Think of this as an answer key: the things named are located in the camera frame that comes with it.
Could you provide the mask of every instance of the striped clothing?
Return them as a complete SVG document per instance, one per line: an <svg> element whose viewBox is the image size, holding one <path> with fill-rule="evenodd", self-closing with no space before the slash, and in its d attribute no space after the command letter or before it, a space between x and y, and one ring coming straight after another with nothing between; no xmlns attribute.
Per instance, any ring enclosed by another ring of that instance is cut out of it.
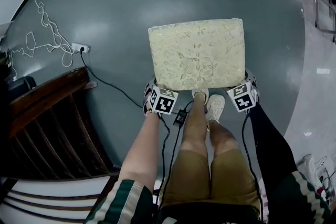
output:
<svg viewBox="0 0 336 224"><path fill-rule="evenodd" d="M325 201L298 171L282 180L268 197L277 211L270 212L269 223L336 223L336 211L331 214ZM146 224L153 223L152 193L133 180L115 183L86 224ZM173 223L237 223L258 222L249 214L249 208L239 205L187 203L164 207L159 222Z"/></svg>

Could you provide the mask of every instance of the power strip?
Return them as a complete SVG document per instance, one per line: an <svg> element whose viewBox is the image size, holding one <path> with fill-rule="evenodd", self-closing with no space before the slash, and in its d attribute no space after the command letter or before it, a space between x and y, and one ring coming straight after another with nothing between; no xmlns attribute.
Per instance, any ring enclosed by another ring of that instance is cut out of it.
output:
<svg viewBox="0 0 336 224"><path fill-rule="evenodd" d="M80 48L84 48L83 52L85 53L88 53L90 50L90 47L88 45L83 45L80 43L72 43L71 46L74 51L78 51L78 52L80 51Z"/></svg>

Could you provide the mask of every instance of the floral cushion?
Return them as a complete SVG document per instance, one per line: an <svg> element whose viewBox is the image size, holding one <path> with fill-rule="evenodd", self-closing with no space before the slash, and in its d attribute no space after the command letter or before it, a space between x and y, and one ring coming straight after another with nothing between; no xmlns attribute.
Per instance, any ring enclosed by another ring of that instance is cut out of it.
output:
<svg viewBox="0 0 336 224"><path fill-rule="evenodd" d="M245 75L241 19L202 20L148 29L158 85L180 91L238 85Z"/></svg>

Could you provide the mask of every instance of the white sneaker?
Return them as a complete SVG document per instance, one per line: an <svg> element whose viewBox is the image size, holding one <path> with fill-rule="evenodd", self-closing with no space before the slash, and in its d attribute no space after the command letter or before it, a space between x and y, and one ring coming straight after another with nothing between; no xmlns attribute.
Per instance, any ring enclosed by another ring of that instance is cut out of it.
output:
<svg viewBox="0 0 336 224"><path fill-rule="evenodd" d="M208 102L208 99L209 99L209 90L208 89L193 89L193 90L191 90L191 94L193 95L194 99L195 99L195 94L197 94L198 92L202 92L202 93L205 94L204 104L206 104Z"/></svg>
<svg viewBox="0 0 336 224"><path fill-rule="evenodd" d="M218 94L210 96L208 104L206 105L206 108L208 109L208 113L205 114L206 124L212 120L219 123L219 117L222 114L224 105L225 105L224 96Z"/></svg>

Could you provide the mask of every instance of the shorts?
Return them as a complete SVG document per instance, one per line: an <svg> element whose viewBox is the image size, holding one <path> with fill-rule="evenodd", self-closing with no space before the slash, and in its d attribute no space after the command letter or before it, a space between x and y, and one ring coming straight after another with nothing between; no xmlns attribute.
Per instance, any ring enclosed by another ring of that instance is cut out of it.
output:
<svg viewBox="0 0 336 224"><path fill-rule="evenodd" d="M205 156L179 151L162 206L190 202L250 205L260 213L256 184L240 150L217 156L211 163L211 177Z"/></svg>

